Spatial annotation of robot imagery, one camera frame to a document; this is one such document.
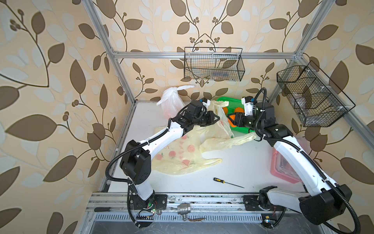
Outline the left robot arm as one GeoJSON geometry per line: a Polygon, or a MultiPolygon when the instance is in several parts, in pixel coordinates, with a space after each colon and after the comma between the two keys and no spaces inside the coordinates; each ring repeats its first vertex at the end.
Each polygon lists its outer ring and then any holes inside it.
{"type": "Polygon", "coordinates": [[[195,126],[207,127],[214,125],[220,117],[208,111],[210,100],[203,98],[193,100],[183,107],[175,117],[168,119],[167,126],[153,136],[137,142],[131,140],[125,150],[114,157],[106,167],[105,176],[112,182],[126,183],[127,212],[137,228],[143,226],[131,212],[131,195],[140,201],[140,211],[149,211],[157,207],[148,177],[152,172],[153,158],[173,141],[185,136],[195,126]]]}

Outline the white plastic bag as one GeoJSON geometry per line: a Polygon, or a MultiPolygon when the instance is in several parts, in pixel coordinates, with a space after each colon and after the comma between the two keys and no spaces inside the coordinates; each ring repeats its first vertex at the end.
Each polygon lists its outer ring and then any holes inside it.
{"type": "Polygon", "coordinates": [[[179,87],[170,87],[166,89],[157,106],[161,106],[163,116],[167,119],[174,118],[177,113],[184,107],[184,103],[180,98],[178,92],[186,91],[186,89],[194,88],[194,85],[183,85],[179,87]]]}

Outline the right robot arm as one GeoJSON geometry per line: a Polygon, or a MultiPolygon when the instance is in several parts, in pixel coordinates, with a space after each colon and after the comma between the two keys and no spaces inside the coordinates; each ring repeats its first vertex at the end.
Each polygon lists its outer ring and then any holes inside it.
{"type": "Polygon", "coordinates": [[[258,197],[259,207],[270,210],[274,206],[301,213],[315,225],[324,224],[337,234],[342,231],[328,223],[348,210],[354,222],[354,234],[361,232],[359,218],[349,203],[352,195],[347,185],[338,185],[303,150],[293,133],[283,124],[277,124],[274,107],[266,100],[262,88],[256,96],[242,99],[243,112],[228,113],[229,122],[246,127],[260,140],[267,141],[291,165],[301,179],[305,192],[288,192],[276,186],[263,188],[258,197]]]}

